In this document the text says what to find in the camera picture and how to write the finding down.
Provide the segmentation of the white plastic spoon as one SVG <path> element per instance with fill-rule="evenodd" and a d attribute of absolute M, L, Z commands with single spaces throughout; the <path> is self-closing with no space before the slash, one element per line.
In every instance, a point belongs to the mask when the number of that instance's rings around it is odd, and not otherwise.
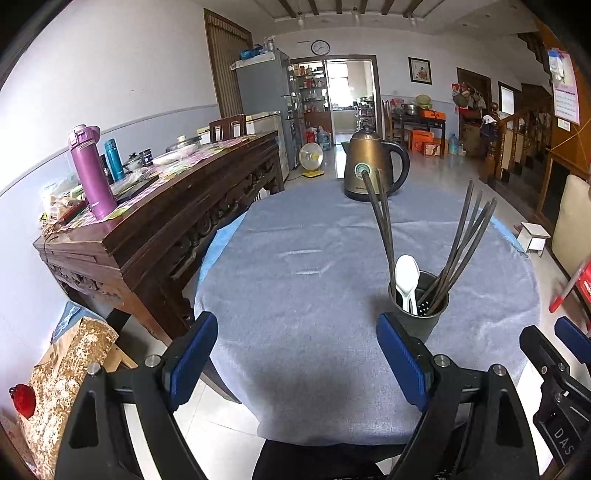
<path fill-rule="evenodd" d="M 402 297 L 402 309 L 412 315 L 418 314 L 416 289 L 420 280 L 420 269 L 411 255 L 402 255 L 394 267 L 396 289 Z"/>
<path fill-rule="evenodd" d="M 401 308 L 401 310 L 408 312 L 406 294 L 400 290 L 398 285 L 394 287 L 394 292 L 396 292 L 397 305 Z"/>

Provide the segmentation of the black utensil holder cup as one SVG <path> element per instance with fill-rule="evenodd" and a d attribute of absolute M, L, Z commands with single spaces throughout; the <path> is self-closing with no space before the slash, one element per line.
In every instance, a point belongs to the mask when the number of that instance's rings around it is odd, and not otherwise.
<path fill-rule="evenodd" d="M 431 291 L 429 295 L 421 301 L 425 292 L 431 287 L 431 284 L 436 280 L 436 276 L 427 271 L 420 271 L 420 280 L 416 289 L 416 299 L 418 306 L 418 314 L 412 315 L 407 313 L 397 305 L 396 292 L 394 288 L 390 290 L 390 300 L 393 303 L 393 316 L 405 328 L 408 335 L 419 338 L 424 343 L 427 342 L 434 328 L 439 322 L 441 315 L 446 311 L 449 305 L 449 295 L 446 294 L 438 304 L 436 309 L 431 309 L 431 303 L 435 291 Z"/>

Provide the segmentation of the gold patterned bag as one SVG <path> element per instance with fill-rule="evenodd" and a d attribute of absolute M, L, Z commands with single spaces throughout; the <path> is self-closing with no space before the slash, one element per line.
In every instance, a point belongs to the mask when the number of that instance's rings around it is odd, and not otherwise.
<path fill-rule="evenodd" d="M 24 436 L 40 479 L 52 479 L 67 420 L 88 366 L 103 364 L 118 334 L 107 323 L 82 318 L 50 345 L 34 366 L 29 385 L 35 393 L 30 418 L 17 424 Z"/>

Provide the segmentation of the grey table cloth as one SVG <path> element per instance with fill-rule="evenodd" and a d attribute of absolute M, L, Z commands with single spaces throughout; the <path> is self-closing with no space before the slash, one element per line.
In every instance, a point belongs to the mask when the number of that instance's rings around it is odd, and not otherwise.
<path fill-rule="evenodd" d="M 259 420 L 263 438 L 301 445 L 408 440 L 420 417 L 377 339 L 394 306 L 369 204 L 337 180 L 252 205 L 197 286 L 195 308 L 217 317 L 211 354 L 223 382 Z M 526 364 L 523 328 L 539 322 L 533 265 L 489 227 L 450 293 L 428 348 L 458 365 Z"/>

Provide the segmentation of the small white stool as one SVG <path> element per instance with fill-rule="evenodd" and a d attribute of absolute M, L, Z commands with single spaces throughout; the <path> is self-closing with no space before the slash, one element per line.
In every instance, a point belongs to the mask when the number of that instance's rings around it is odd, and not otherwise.
<path fill-rule="evenodd" d="M 550 238 L 550 233 L 542 225 L 522 222 L 517 241 L 525 253 L 536 253 L 542 257 L 546 242 Z"/>

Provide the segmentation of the gold electric kettle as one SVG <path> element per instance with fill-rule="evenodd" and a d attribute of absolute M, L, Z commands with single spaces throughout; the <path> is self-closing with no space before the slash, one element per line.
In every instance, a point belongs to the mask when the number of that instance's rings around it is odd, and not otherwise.
<path fill-rule="evenodd" d="M 375 130 L 356 131 L 349 142 L 342 142 L 342 148 L 346 153 L 344 192 L 353 200 L 370 200 L 363 172 L 378 191 L 377 170 L 380 170 L 388 196 L 397 192 L 408 178 L 411 168 L 408 151 L 397 143 L 383 140 Z"/>

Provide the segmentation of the teal thermos bottle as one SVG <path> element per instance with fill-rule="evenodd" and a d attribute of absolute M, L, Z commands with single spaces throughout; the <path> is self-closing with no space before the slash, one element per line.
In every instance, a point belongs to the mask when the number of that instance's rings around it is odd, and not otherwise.
<path fill-rule="evenodd" d="M 123 165 L 119 156 L 118 148 L 114 138 L 104 143 L 105 155 L 111 176 L 115 182 L 122 180 L 125 176 Z"/>

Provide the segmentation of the white electric fan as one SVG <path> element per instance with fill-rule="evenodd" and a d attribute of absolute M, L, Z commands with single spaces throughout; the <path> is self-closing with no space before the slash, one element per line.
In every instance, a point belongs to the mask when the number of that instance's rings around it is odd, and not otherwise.
<path fill-rule="evenodd" d="M 325 174 L 322 170 L 322 161 L 324 161 L 324 151 L 318 143 L 310 142 L 304 144 L 298 153 L 298 162 L 303 168 L 305 178 L 315 178 Z"/>

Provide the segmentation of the dark wooden side table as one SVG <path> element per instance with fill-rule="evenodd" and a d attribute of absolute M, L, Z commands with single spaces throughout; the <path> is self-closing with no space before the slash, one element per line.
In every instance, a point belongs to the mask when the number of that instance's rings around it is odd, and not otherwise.
<path fill-rule="evenodd" d="M 392 125 L 394 139 L 400 140 L 405 147 L 411 148 L 414 145 L 414 131 L 426 131 L 433 136 L 432 143 L 439 145 L 440 157 L 443 158 L 447 153 L 447 122 L 445 119 L 393 113 Z"/>

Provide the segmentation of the wooden chair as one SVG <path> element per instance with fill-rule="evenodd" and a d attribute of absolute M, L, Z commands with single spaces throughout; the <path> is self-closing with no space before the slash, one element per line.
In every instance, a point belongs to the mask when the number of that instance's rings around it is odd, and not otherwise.
<path fill-rule="evenodd" d="M 209 123 L 211 143 L 235 139 L 246 134 L 245 114 L 225 117 Z"/>

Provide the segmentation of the wooden staircase railing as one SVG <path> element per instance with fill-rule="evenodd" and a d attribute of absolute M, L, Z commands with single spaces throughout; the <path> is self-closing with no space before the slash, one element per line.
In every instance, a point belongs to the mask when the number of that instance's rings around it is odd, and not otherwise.
<path fill-rule="evenodd" d="M 590 178 L 590 87 L 578 85 L 579 121 L 554 114 L 542 86 L 520 91 L 501 83 L 497 139 L 486 158 L 483 180 L 526 219 L 552 228 L 569 175 Z"/>

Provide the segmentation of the purple thermos bottle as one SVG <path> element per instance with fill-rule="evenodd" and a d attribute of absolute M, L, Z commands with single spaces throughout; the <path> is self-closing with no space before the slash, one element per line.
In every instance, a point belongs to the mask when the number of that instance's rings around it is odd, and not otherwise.
<path fill-rule="evenodd" d="M 97 220 L 116 208 L 116 201 L 105 176 L 97 150 L 98 126 L 77 125 L 68 135 L 68 147 L 89 208 Z"/>

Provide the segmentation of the grey refrigerator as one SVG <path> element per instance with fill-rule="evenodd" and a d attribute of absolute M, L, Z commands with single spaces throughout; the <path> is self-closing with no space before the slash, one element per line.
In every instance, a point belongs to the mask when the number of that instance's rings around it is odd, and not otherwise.
<path fill-rule="evenodd" d="M 230 70 L 238 78 L 243 113 L 279 113 L 279 133 L 283 136 L 283 151 L 287 154 L 287 172 L 296 169 L 297 153 L 303 145 L 304 118 L 290 57 L 276 48 L 237 60 Z"/>

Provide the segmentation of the wall calendar poster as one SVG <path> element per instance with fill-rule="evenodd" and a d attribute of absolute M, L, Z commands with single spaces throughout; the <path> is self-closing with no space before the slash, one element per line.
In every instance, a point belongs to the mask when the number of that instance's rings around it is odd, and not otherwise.
<path fill-rule="evenodd" d="M 570 55 L 552 48 L 548 51 L 552 78 L 554 115 L 562 120 L 579 124 L 580 111 L 576 76 Z"/>

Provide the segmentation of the round wall clock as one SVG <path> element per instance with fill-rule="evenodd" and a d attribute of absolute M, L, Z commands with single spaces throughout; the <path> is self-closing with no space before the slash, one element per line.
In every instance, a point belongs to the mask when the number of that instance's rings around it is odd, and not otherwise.
<path fill-rule="evenodd" d="M 327 56 L 331 52 L 328 41 L 318 39 L 311 42 L 311 53 L 315 56 Z"/>

